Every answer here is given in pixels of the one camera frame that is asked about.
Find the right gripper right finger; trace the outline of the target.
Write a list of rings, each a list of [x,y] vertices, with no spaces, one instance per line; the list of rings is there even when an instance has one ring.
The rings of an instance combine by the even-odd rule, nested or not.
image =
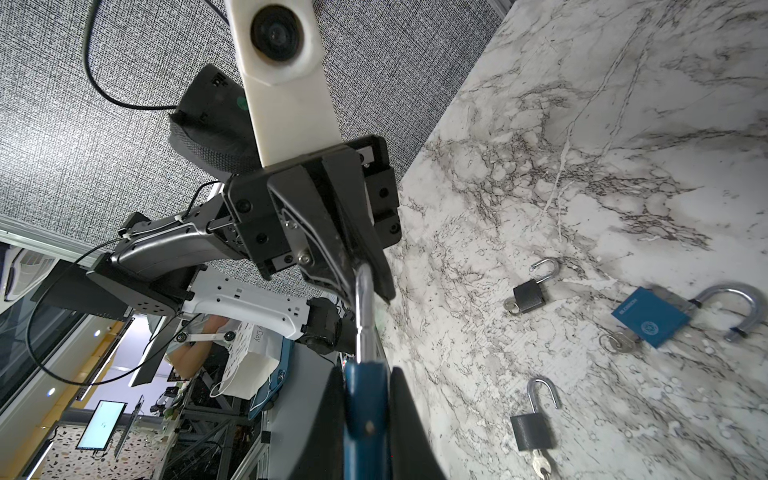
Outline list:
[[[392,478],[445,479],[399,367],[392,369],[389,378],[388,416]]]

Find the blue padlock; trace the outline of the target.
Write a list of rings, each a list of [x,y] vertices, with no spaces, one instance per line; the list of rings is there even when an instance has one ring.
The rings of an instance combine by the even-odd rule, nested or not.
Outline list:
[[[710,286],[677,304],[662,298],[654,290],[638,287],[611,313],[624,329],[602,334],[599,345],[611,354],[630,353],[641,342],[658,349],[690,322],[695,310],[701,310],[708,300],[725,294],[740,297],[749,306],[748,314],[724,335],[726,342],[740,342],[767,320],[767,296],[756,287],[727,282]]]
[[[345,375],[344,477],[388,479],[388,369],[377,350],[372,268],[355,274],[356,352]]]

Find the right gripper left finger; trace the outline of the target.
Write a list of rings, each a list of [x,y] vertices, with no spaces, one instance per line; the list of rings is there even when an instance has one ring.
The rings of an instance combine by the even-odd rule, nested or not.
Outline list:
[[[344,425],[343,375],[340,367],[333,367],[329,372],[307,442],[289,478],[343,479]]]

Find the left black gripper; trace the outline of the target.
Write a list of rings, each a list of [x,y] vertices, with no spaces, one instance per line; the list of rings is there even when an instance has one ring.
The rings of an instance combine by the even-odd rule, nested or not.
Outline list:
[[[355,271],[370,266],[384,301],[395,296],[386,248],[402,238],[395,172],[386,140],[361,137],[301,155],[225,184],[224,199],[246,254],[262,277],[288,268],[354,302]]]

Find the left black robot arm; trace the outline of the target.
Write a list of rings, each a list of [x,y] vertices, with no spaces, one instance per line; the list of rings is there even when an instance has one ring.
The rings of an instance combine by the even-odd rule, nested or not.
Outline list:
[[[173,149],[223,188],[159,220],[133,213],[115,248],[74,277],[97,306],[148,314],[214,314],[270,329],[321,354],[356,350],[356,325],[327,299],[295,300],[241,285],[211,267],[247,260],[265,280],[298,268],[305,282],[345,304],[361,265],[372,291],[394,297],[386,248],[402,236],[394,170],[384,138],[369,135],[264,167],[243,88],[206,65],[170,115]]]

